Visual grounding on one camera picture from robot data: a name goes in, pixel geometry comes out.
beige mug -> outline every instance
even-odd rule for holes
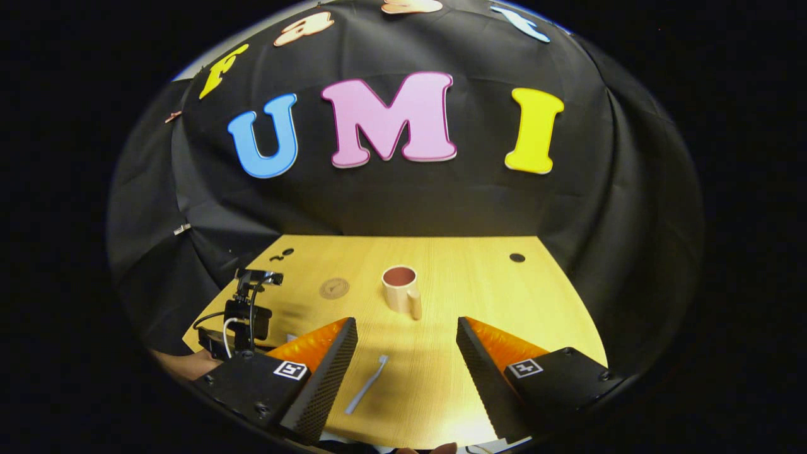
[[[420,292],[417,289],[417,272],[405,265],[387,268],[381,274],[384,299],[390,309],[399,313],[411,313],[420,320]]]

white toothbrush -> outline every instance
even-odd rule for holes
[[[390,359],[389,355],[381,355],[378,357],[378,361],[379,363],[381,363],[381,366],[378,367],[378,370],[375,371],[375,374],[372,377],[370,377],[367,383],[364,384],[364,388],[362,388],[362,390],[359,391],[358,394],[356,394],[356,397],[354,397],[353,400],[350,402],[348,408],[345,409],[345,414],[352,414],[353,410],[356,410],[358,402],[362,399],[362,397],[364,397],[364,394],[367,392],[367,389],[370,389],[370,386],[373,384],[375,379],[377,379],[378,376],[381,375],[381,369],[384,368],[384,364],[387,363],[388,359]]]

table surface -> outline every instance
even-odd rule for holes
[[[270,261],[286,249],[282,261]],[[514,262],[510,254],[522,254]],[[423,317],[387,307],[381,274],[404,264],[418,273]],[[256,305],[272,310],[268,345],[343,317],[355,317],[358,344],[325,430],[394,448],[458,446],[497,439],[457,347],[457,318],[468,316],[548,351],[574,347],[608,366],[594,322],[566,275],[537,237],[389,238],[283,235],[249,266],[284,274]],[[332,278],[349,283],[342,297],[320,295]],[[200,317],[224,310],[233,280]],[[200,323],[221,331],[221,317]],[[190,327],[183,337],[201,350]],[[387,365],[353,414],[350,401]]]

